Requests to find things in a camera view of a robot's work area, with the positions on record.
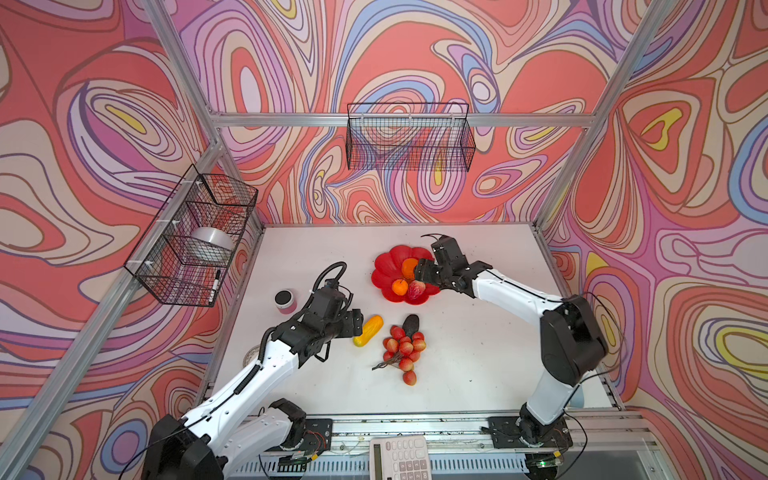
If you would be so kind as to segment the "red fake strawberry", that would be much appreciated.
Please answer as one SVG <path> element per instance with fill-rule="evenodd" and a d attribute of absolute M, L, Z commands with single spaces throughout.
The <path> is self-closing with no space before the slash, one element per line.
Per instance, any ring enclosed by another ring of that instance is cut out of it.
<path fill-rule="evenodd" d="M 419 280 L 413 280 L 409 283 L 406 298 L 409 302 L 418 303 L 426 295 L 426 284 Z"/>

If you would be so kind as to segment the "large fake orange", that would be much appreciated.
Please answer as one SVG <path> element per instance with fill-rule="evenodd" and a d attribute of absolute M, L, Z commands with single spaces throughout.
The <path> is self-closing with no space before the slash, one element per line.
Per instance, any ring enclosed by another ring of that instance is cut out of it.
<path fill-rule="evenodd" d="M 407 281 L 413 281 L 415 279 L 415 269 L 419 264 L 417 258 L 406 258 L 401 264 L 401 274 Z"/>

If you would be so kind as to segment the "yellow fake mango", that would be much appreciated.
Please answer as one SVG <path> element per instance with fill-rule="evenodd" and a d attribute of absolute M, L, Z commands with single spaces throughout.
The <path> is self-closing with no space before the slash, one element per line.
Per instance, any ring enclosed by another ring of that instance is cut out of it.
<path fill-rule="evenodd" d="M 353 344 L 358 348 L 366 346 L 378 334 L 383 325 L 384 321 L 380 315 L 371 316 L 364 323 L 362 333 L 353 339 Z"/>

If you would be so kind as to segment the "small fake orange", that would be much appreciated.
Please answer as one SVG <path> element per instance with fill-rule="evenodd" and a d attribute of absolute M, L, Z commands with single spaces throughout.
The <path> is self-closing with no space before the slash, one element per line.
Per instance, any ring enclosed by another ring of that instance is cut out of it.
<path fill-rule="evenodd" d="M 405 279 L 396 279 L 391 284 L 392 292 L 397 296 L 405 296 L 409 291 L 409 282 Z"/>

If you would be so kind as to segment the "dark fake avocado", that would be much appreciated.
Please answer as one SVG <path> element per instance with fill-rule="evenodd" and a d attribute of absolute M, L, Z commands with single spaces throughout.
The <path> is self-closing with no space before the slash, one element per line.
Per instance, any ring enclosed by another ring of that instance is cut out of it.
<path fill-rule="evenodd" d="M 402 324 L 402 328 L 407 337 L 412 338 L 420 330 L 420 318 L 416 314 L 410 314 Z"/>

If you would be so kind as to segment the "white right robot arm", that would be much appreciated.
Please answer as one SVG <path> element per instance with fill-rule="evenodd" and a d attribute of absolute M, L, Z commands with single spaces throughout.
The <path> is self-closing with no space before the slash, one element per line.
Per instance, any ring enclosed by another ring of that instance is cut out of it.
<path fill-rule="evenodd" d="M 543 372 L 509 433 L 513 442 L 543 447 L 565 428 L 565 409 L 577 389 L 609 353 L 593 308 L 582 295 L 559 297 L 520 283 L 483 261 L 470 262 L 457 240 L 433 234 L 431 260 L 420 260 L 414 278 L 493 304 L 538 328 Z"/>

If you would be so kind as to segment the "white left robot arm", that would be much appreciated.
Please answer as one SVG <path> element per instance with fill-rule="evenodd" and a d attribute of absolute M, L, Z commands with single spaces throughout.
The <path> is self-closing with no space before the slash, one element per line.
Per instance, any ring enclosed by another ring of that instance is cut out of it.
<path fill-rule="evenodd" d="M 333 339 L 361 335 L 363 315 L 352 299 L 335 280 L 315 288 L 300 311 L 265 332 L 257 357 L 222 389 L 181 418 L 159 420 L 141 478 L 226 479 L 271 448 L 301 444 L 306 415 L 286 399 L 247 418 L 309 359 L 325 361 Z"/>

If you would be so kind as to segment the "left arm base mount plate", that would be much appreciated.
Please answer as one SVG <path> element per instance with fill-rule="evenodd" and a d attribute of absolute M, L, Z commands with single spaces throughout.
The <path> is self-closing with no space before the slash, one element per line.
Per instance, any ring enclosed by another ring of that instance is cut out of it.
<path fill-rule="evenodd" d="M 267 450 L 268 460 L 275 460 L 274 467 L 267 467 L 267 473 L 298 473 L 305 471 L 310 463 L 317 460 L 332 446 L 333 420 L 331 418 L 310 418 L 283 445 Z"/>

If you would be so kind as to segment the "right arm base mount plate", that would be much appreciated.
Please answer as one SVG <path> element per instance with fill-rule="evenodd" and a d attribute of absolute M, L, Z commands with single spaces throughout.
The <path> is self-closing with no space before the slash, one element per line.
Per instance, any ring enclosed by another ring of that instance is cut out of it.
<path fill-rule="evenodd" d="M 480 431 L 491 437 L 496 449 L 555 449 L 566 451 L 573 446 L 565 416 L 552 424 L 540 425 L 533 417 L 494 416 Z"/>

